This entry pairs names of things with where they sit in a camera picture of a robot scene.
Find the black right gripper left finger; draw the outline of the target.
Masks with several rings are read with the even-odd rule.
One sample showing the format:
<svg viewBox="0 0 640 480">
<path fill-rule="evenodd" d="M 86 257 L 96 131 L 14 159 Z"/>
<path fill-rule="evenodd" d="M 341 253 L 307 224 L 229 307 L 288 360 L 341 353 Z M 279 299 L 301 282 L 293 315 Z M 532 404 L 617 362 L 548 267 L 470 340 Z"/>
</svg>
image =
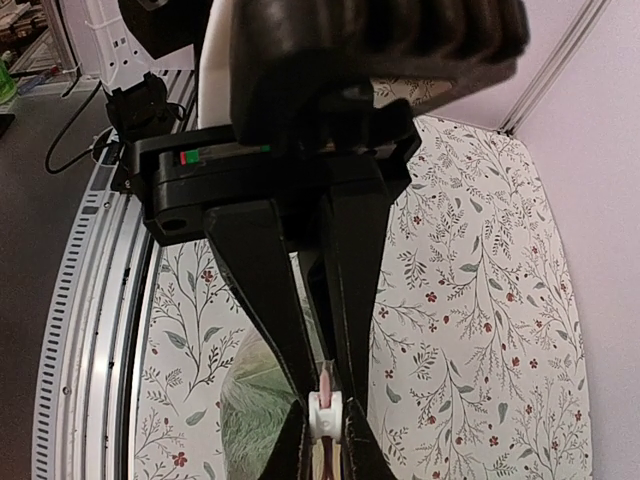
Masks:
<svg viewBox="0 0 640 480">
<path fill-rule="evenodd" d="M 296 400 L 288 411 L 260 480 L 309 480 L 311 450 L 308 413 Z"/>
</svg>

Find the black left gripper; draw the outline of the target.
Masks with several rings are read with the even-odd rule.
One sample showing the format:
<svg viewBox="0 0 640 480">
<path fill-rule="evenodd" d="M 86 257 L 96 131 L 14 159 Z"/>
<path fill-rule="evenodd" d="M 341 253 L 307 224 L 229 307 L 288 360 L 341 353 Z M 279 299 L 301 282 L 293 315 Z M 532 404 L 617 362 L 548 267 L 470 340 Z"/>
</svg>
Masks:
<svg viewBox="0 0 640 480">
<path fill-rule="evenodd" d="M 372 81 L 445 80 L 433 110 L 509 79 L 529 41 L 520 1 L 239 1 L 231 22 L 230 123 L 135 145 L 131 185 L 163 246 L 258 201 L 292 245 L 383 236 L 417 109 L 376 107 Z"/>
</svg>

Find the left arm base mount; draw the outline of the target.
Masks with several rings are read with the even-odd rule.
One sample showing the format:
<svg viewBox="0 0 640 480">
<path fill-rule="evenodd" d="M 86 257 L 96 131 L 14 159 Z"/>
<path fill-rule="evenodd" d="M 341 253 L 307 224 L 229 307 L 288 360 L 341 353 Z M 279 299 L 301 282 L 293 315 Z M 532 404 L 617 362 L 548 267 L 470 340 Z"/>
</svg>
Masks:
<svg viewBox="0 0 640 480">
<path fill-rule="evenodd" d="M 149 124 L 132 133 L 132 138 L 116 138 L 117 132 L 111 127 L 101 134 L 92 147 L 97 150 L 97 172 L 90 191 L 132 191 L 132 169 L 135 163 L 134 144 L 138 140 L 168 134 L 179 121 L 166 118 L 164 122 Z"/>
</svg>

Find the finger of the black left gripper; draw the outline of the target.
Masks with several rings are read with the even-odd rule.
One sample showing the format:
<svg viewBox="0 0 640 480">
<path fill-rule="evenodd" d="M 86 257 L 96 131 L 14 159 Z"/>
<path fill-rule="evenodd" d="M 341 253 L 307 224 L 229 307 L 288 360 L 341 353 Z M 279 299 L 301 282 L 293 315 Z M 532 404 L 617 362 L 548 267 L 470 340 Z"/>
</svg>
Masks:
<svg viewBox="0 0 640 480">
<path fill-rule="evenodd" d="M 276 206 L 255 201 L 214 207 L 204 214 L 203 228 L 233 295 L 306 403 L 318 373 Z"/>
<path fill-rule="evenodd" d="M 365 405 L 369 335 L 390 201 L 381 184 L 333 187 L 321 204 L 322 255 L 344 395 Z"/>
</svg>

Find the green white bok choy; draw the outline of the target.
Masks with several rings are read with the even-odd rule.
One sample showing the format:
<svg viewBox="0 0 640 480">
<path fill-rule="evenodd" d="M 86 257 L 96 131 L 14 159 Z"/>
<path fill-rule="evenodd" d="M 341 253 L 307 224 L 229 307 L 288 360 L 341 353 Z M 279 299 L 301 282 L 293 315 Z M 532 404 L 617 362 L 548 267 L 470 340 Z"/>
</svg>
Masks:
<svg viewBox="0 0 640 480">
<path fill-rule="evenodd" d="M 254 328 L 249 328 L 220 393 L 228 479 L 260 477 L 294 400 L 271 349 Z"/>
</svg>

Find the clear zip top bag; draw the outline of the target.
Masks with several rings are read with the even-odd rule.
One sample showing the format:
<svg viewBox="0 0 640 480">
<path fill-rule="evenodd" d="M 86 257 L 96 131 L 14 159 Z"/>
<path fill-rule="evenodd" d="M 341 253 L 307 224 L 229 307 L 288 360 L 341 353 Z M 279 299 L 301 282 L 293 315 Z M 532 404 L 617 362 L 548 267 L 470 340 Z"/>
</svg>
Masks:
<svg viewBox="0 0 640 480">
<path fill-rule="evenodd" d="M 319 370 L 325 364 L 305 293 L 298 255 L 290 254 L 301 308 Z M 220 427 L 226 479 L 258 479 L 266 466 L 295 396 L 270 347 L 250 325 L 222 383 Z M 340 446 L 327 440 L 313 446 L 312 479 L 343 479 Z M 326 471 L 332 454 L 331 473 Z"/>
</svg>

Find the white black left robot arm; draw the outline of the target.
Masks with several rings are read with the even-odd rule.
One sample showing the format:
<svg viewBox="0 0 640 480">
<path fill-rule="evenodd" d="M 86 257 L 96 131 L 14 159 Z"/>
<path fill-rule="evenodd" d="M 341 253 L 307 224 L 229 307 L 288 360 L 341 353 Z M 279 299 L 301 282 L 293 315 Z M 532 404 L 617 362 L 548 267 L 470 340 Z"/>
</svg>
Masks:
<svg viewBox="0 0 640 480">
<path fill-rule="evenodd" d="M 369 330 L 417 115 L 512 77 L 520 1 L 95 1 L 89 14 L 151 236 L 207 239 L 298 397 L 317 374 L 289 260 L 368 396 Z"/>
</svg>

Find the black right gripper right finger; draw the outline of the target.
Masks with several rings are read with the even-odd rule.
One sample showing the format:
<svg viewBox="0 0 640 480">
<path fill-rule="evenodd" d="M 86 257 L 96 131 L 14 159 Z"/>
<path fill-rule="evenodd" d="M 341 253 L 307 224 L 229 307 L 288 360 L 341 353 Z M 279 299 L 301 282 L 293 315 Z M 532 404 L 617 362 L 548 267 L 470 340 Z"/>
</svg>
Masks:
<svg viewBox="0 0 640 480">
<path fill-rule="evenodd" d="M 366 415 L 355 398 L 343 406 L 342 474 L 349 480 L 395 480 Z"/>
</svg>

